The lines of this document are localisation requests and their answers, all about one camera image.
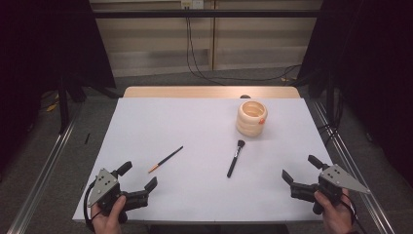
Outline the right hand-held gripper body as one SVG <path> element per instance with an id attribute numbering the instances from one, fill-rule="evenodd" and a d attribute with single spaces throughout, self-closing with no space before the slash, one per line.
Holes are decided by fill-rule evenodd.
<path id="1" fill-rule="evenodd" d="M 322 205 L 316 200 L 314 193 L 322 193 L 333 206 L 342 201 L 343 188 L 356 192 L 369 194 L 370 190 L 357 179 L 347 173 L 338 165 L 322 166 L 319 181 L 314 184 L 297 183 L 292 177 L 289 178 L 290 196 L 295 199 L 304 200 L 314 204 L 313 212 L 320 215 L 323 212 Z"/>

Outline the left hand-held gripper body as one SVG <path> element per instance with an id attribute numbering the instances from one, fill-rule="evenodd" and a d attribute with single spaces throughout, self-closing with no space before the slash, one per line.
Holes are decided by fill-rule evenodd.
<path id="1" fill-rule="evenodd" d="M 102 168 L 87 189 L 87 207 L 98 205 L 103 215 L 109 215 L 117 199 L 124 195 L 126 204 L 118 220 L 120 223 L 125 223 L 128 220 L 128 211 L 148 206 L 149 194 L 145 189 L 131 193 L 122 191 L 118 177 L 114 177 L 112 172 L 109 173 Z"/>

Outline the thin black orange-tipped brush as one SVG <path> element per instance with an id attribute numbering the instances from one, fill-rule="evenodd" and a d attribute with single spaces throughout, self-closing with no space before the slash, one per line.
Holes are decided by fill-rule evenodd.
<path id="1" fill-rule="evenodd" d="M 154 172 L 156 169 L 158 169 L 161 165 L 163 165 L 166 161 L 168 161 L 171 157 L 173 157 L 176 153 L 178 153 L 180 150 L 183 149 L 183 145 L 181 145 L 179 148 L 177 148 L 176 150 L 174 150 L 173 152 L 171 152 L 170 155 L 168 155 L 166 158 L 164 158 L 163 160 L 161 160 L 160 162 L 158 162 L 156 165 L 154 165 L 149 171 L 148 174 L 151 174 L 152 172 Z"/>

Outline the black makeup brush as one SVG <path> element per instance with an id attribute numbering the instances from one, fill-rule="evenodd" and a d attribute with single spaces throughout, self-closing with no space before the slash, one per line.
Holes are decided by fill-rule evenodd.
<path id="1" fill-rule="evenodd" d="M 231 162 L 230 168 L 229 168 L 229 170 L 228 170 L 228 172 L 227 172 L 227 175 L 226 175 L 228 178 L 230 178 L 230 177 L 232 176 L 232 173 L 233 173 L 233 171 L 234 171 L 234 169 L 235 169 L 235 166 L 236 166 L 236 164 L 237 164 L 238 158 L 239 158 L 240 153 L 241 153 L 242 149 L 244 148 L 244 146 L 245 146 L 245 141 L 242 140 L 242 139 L 240 139 L 240 140 L 238 141 L 238 143 L 237 143 L 237 149 L 236 149 L 235 155 L 234 155 L 234 157 L 233 157 L 233 160 L 232 160 L 232 162 Z"/>

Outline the cream ribbed brush holder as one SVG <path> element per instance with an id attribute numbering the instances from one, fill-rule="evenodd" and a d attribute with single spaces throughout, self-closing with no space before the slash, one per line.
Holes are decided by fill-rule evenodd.
<path id="1" fill-rule="evenodd" d="M 266 106 L 255 100 L 243 102 L 238 109 L 236 127 L 244 136 L 257 137 L 264 129 L 268 111 Z"/>

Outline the person's left hand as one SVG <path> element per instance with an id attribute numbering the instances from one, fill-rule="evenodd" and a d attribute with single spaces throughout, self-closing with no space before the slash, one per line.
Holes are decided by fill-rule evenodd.
<path id="1" fill-rule="evenodd" d="M 98 205 L 93 205 L 91 208 L 91 216 L 93 217 L 92 224 L 95 234 L 122 234 L 121 225 L 119 223 L 119 214 L 126 204 L 126 197 L 120 196 L 115 202 L 109 216 L 101 213 Z"/>

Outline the person's right hand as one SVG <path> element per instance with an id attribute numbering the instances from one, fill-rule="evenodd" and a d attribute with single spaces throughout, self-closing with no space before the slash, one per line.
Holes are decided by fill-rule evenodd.
<path id="1" fill-rule="evenodd" d="M 348 209 L 350 205 L 348 189 L 343 189 L 342 201 L 345 205 L 340 204 L 333 206 L 328 198 L 319 191 L 316 191 L 314 196 L 324 208 L 322 218 L 323 226 L 327 234 L 349 234 L 354 230 L 352 213 Z"/>

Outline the white table mat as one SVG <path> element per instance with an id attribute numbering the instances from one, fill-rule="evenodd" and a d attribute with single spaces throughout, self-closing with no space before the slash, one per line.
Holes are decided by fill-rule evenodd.
<path id="1" fill-rule="evenodd" d="M 132 168 L 121 188 L 158 180 L 148 206 L 129 213 L 149 222 L 313 221 L 312 204 L 293 199 L 282 179 L 313 184 L 319 170 L 309 155 L 331 161 L 302 98 L 265 98 L 264 130 L 245 141 L 232 176 L 227 172 L 243 139 L 236 129 L 238 98 L 122 98 L 118 101 L 94 169 Z M 151 174 L 148 171 L 183 145 Z"/>

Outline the wooden table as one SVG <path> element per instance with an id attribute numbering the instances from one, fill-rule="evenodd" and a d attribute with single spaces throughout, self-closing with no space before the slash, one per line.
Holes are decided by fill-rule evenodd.
<path id="1" fill-rule="evenodd" d="M 278 86 L 135 86 L 125 98 L 300 98 L 294 87 Z"/>

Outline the black curtain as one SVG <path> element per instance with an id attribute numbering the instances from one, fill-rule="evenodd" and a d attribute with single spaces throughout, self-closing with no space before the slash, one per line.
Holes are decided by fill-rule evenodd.
<path id="1" fill-rule="evenodd" d="M 90 0 L 0 0 L 0 174 L 61 86 L 115 86 Z"/>
<path id="2" fill-rule="evenodd" d="M 322 0 L 298 79 L 332 82 L 413 187 L 413 0 Z"/>

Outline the aluminium floor rail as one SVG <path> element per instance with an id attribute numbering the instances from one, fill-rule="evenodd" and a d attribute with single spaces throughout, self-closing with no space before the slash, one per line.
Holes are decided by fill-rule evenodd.
<path id="1" fill-rule="evenodd" d="M 315 120 L 320 122 L 319 132 L 332 161 L 342 166 L 362 185 L 370 188 L 339 131 L 329 125 L 324 105 L 316 100 L 312 102 L 311 106 L 316 111 Z M 370 191 L 369 194 L 353 191 L 351 199 L 357 210 L 358 223 L 361 225 L 358 228 L 360 232 L 364 230 L 367 234 L 396 234 L 373 191 Z"/>
<path id="2" fill-rule="evenodd" d="M 82 103 L 69 106 L 69 118 L 60 131 L 60 114 L 40 114 L 28 140 L 19 152 L 18 159 L 12 165 L 3 189 L 7 212 L 15 212 L 5 234 L 24 234 L 28 223 L 36 211 L 45 188 L 51 178 L 64 146 L 70 138 L 74 124 L 82 109 Z"/>

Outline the black stand post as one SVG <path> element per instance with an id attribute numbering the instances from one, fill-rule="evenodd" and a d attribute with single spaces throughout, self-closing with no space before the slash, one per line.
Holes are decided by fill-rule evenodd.
<path id="1" fill-rule="evenodd" d="M 334 83 L 331 72 L 328 72 L 326 87 L 326 115 L 329 126 L 334 126 Z"/>

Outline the wooden wall strip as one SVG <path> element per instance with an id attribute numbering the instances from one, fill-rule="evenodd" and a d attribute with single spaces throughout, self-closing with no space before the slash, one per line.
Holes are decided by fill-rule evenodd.
<path id="1" fill-rule="evenodd" d="M 216 0 L 210 0 L 210 8 L 216 10 Z M 215 18 L 211 18 L 211 39 L 210 39 L 210 69 L 213 71 L 215 69 Z"/>

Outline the black horizontal frame bar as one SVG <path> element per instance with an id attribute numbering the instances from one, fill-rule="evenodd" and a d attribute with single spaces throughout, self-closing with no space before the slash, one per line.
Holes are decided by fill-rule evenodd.
<path id="1" fill-rule="evenodd" d="M 105 11 L 95 10 L 97 19 L 149 18 L 318 18 L 316 10 L 161 10 L 161 11 Z"/>

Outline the white wall socket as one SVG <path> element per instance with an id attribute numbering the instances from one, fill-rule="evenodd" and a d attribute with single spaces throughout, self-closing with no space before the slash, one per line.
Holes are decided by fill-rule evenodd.
<path id="1" fill-rule="evenodd" d="M 183 10 L 202 10 L 205 6 L 204 0 L 180 0 Z"/>

